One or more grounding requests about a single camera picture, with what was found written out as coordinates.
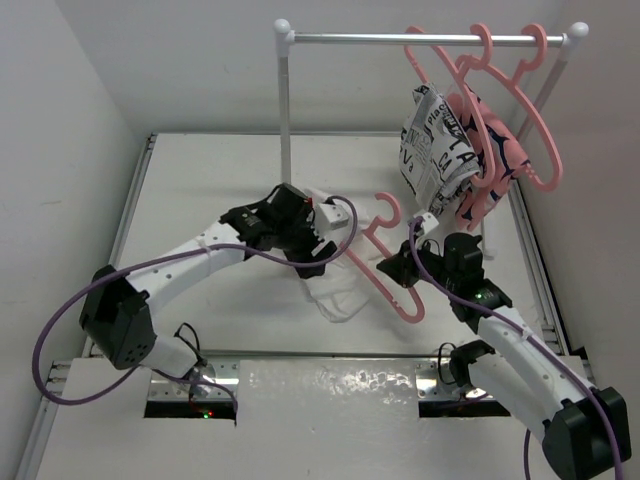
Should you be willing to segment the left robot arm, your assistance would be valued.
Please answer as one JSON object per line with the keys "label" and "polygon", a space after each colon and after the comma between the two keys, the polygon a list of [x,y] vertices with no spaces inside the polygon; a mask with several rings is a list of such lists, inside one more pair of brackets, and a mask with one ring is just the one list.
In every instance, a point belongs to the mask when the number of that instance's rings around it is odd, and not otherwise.
{"label": "left robot arm", "polygon": [[201,281],[258,252],[281,251],[302,279],[323,275],[338,251],[317,224],[327,208],[283,183],[263,200],[230,209],[139,269],[107,265],[94,275],[97,286],[86,296],[80,325],[115,369],[143,366],[186,378],[203,358],[186,341],[158,333],[159,312]]}

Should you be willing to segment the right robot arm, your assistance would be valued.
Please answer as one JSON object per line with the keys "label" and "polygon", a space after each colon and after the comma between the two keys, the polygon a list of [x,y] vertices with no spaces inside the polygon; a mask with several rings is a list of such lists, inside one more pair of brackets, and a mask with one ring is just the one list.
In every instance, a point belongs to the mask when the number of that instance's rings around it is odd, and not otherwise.
{"label": "right robot arm", "polygon": [[451,352],[454,384],[484,391],[519,420],[559,478],[593,479],[608,470],[623,478],[632,455],[624,398],[575,373],[528,327],[486,277],[481,241],[453,233],[434,253],[412,234],[377,268],[403,288],[424,280],[447,296],[455,317],[478,337]]}

